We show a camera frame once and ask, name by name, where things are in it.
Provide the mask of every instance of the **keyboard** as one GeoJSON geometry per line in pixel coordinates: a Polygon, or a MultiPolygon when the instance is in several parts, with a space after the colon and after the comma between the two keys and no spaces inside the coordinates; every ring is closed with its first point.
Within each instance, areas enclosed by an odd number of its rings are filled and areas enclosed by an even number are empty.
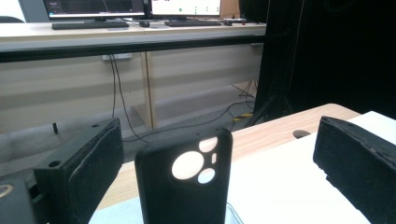
{"type": "Polygon", "coordinates": [[[101,28],[122,28],[129,27],[126,21],[87,21],[87,22],[72,22],[72,23],[53,23],[53,30],[77,30],[77,29],[101,29],[101,28]]]}
{"type": "Polygon", "coordinates": [[[187,26],[219,26],[218,21],[166,21],[165,25],[170,27],[187,27],[187,26]]]}

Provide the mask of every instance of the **white wall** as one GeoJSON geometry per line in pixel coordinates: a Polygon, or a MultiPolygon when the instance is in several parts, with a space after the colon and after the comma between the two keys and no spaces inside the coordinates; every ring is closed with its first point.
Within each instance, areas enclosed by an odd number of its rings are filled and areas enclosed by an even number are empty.
{"type": "Polygon", "coordinates": [[[19,0],[0,0],[0,16],[11,16],[26,21],[19,0]]]}

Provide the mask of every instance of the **monitor screen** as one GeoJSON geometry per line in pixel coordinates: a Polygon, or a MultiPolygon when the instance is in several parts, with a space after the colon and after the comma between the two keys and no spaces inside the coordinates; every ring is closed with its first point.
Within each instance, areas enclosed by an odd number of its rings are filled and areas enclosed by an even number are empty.
{"type": "Polygon", "coordinates": [[[144,16],[143,0],[44,0],[50,20],[144,16]]]}
{"type": "Polygon", "coordinates": [[[220,0],[148,0],[153,16],[220,15],[220,0]]]}

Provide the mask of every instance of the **cable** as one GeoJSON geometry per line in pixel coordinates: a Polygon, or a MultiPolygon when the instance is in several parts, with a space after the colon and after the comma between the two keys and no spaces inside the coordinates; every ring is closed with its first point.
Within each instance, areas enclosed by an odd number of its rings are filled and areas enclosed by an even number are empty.
{"type": "Polygon", "coordinates": [[[114,65],[113,65],[113,61],[111,60],[111,56],[108,55],[108,58],[111,61],[111,69],[113,70],[113,110],[112,110],[112,114],[111,114],[111,118],[114,119],[114,111],[116,110],[116,73],[114,71],[114,65]]]}
{"type": "Polygon", "coordinates": [[[166,129],[166,130],[161,130],[161,131],[158,131],[158,132],[148,133],[148,134],[146,134],[146,135],[140,136],[138,139],[134,139],[134,140],[124,140],[124,142],[135,142],[135,141],[137,141],[137,140],[143,139],[143,138],[145,138],[145,137],[147,137],[147,136],[150,136],[150,135],[153,135],[153,134],[157,134],[157,133],[165,133],[165,132],[170,132],[170,131],[173,131],[173,130],[179,130],[179,129],[185,129],[185,128],[193,128],[193,127],[198,127],[198,126],[206,125],[206,124],[211,123],[211,122],[213,122],[213,121],[215,121],[215,120],[217,120],[217,119],[220,119],[224,114],[226,114],[226,113],[230,110],[230,108],[231,108],[232,106],[234,106],[234,105],[240,105],[240,104],[245,104],[245,103],[246,103],[246,102],[233,103],[233,104],[229,105],[229,106],[227,107],[227,109],[226,109],[224,112],[222,112],[219,116],[217,116],[216,118],[211,119],[211,120],[209,120],[209,121],[203,122],[203,123],[193,124],[193,125],[186,125],[186,126],[181,126],[181,127],[176,127],[176,128],[170,128],[170,129],[166,129]]]}
{"type": "Polygon", "coordinates": [[[132,133],[137,137],[137,139],[141,140],[142,142],[147,143],[147,141],[144,140],[143,138],[141,138],[141,137],[134,131],[134,128],[132,128],[131,121],[129,120],[129,116],[128,116],[128,113],[127,113],[127,111],[126,111],[125,100],[124,100],[123,94],[122,94],[122,88],[121,88],[121,81],[120,81],[120,72],[119,72],[119,68],[117,67],[117,62],[116,62],[116,59],[115,59],[114,55],[113,55],[113,54],[109,55],[109,58],[110,58],[110,61],[111,61],[111,66],[113,67],[113,64],[114,64],[114,66],[116,67],[117,77],[118,77],[118,80],[119,80],[120,96],[121,96],[121,100],[122,100],[123,110],[124,110],[124,112],[125,112],[125,117],[126,117],[127,120],[128,120],[128,125],[129,125],[129,127],[131,128],[132,133]]]}

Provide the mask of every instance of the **black phone case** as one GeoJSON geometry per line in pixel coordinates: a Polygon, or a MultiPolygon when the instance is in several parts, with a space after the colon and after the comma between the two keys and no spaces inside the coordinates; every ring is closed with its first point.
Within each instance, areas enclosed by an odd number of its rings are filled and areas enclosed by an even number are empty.
{"type": "Polygon", "coordinates": [[[149,144],[135,158],[136,178],[139,187],[143,219],[146,224],[224,224],[233,137],[226,129],[211,133],[196,133],[177,139],[149,144]],[[203,152],[201,141],[217,137],[216,146],[203,152]],[[175,160],[185,152],[194,151],[204,157],[198,174],[178,179],[172,173],[175,160]],[[205,184],[198,181],[199,174],[212,168],[214,177],[205,184]]]}

